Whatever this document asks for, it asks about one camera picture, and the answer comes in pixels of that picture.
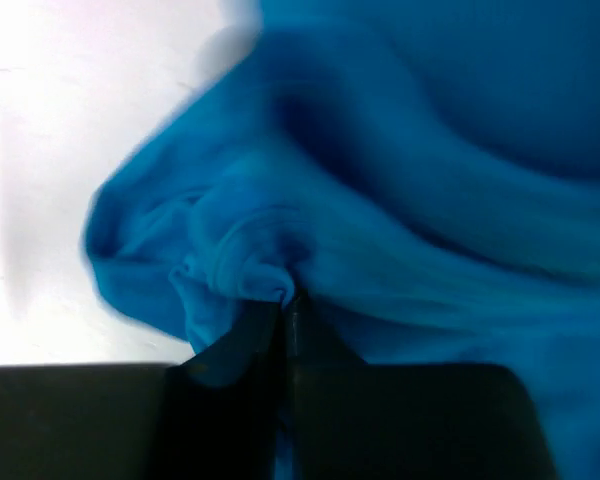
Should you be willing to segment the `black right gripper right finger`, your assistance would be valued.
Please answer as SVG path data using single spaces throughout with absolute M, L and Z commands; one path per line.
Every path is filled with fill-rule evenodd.
M 373 365 L 298 294 L 284 315 L 298 479 L 554 479 L 533 402 L 508 369 Z

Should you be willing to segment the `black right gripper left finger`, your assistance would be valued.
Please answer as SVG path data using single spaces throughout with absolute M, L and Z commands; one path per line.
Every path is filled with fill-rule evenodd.
M 0 479 L 270 479 L 279 308 L 180 365 L 0 367 Z

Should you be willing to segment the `blue t shirt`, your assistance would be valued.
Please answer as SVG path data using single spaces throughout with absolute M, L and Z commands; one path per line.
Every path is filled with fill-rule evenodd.
M 600 479 L 600 1 L 262 1 L 99 189 L 102 297 L 202 351 L 298 289 L 373 363 L 491 361 Z

